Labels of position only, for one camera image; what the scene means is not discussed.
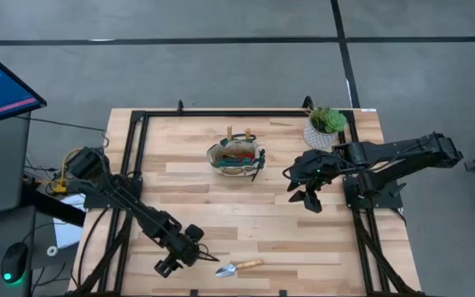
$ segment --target white paper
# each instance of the white paper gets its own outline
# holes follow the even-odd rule
[[[72,205],[79,210],[83,209],[83,202],[86,197],[84,194],[76,194],[73,196],[65,197],[61,202],[66,205]],[[53,218],[55,223],[65,223],[61,219]],[[78,243],[82,236],[82,228],[72,224],[55,224],[54,233],[56,234],[56,246],[58,248],[66,248],[70,245]]]

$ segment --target wooden tabletop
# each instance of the wooden tabletop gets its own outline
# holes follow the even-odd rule
[[[110,145],[106,155],[112,172],[120,163],[129,126],[130,109],[114,109],[107,129]],[[360,141],[383,142],[379,118],[374,111],[354,110]],[[157,247],[134,222],[123,295],[363,295],[364,283],[355,229],[346,207],[341,178],[318,192],[323,212],[315,214],[302,203],[288,202],[289,181],[281,172],[310,149],[303,141],[306,118],[284,117],[153,117],[149,121],[143,157],[144,187],[141,201],[165,210],[183,226],[196,224],[205,231],[201,240],[221,262],[198,261],[179,269],[167,279],[153,269],[166,251]],[[226,135],[250,128],[266,150],[266,168],[254,182],[250,177],[224,177],[212,172],[206,150]],[[346,138],[350,141],[349,132]],[[132,152],[137,149],[135,137]],[[101,210],[87,214],[83,242]],[[390,210],[376,210],[383,253],[412,288],[419,290],[416,268],[402,220]],[[106,245],[111,212],[102,218],[92,235],[83,263],[85,278],[100,260]],[[215,271],[230,262],[265,260],[264,266],[218,278]],[[374,286],[378,273],[372,263]],[[112,289],[116,258],[110,268]],[[78,271],[75,261],[73,274]]]

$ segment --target computer mouse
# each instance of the computer mouse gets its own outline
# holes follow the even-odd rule
[[[29,247],[26,243],[14,243],[8,247],[1,261],[1,277],[6,283],[11,284],[21,279],[28,253]]]

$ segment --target wooden handle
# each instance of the wooden handle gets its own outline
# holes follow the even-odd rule
[[[232,126],[227,126],[227,140],[232,140]]]
[[[263,264],[265,264],[265,262],[263,260],[254,260],[254,261],[250,261],[250,262],[244,262],[244,263],[241,263],[241,264],[237,264],[236,269],[240,270],[240,269],[245,269],[245,268],[252,268],[252,267],[263,265]]]

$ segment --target green object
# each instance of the green object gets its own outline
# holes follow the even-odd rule
[[[344,115],[329,107],[318,107],[311,111],[310,118],[314,129],[327,134],[343,131],[347,122]]]

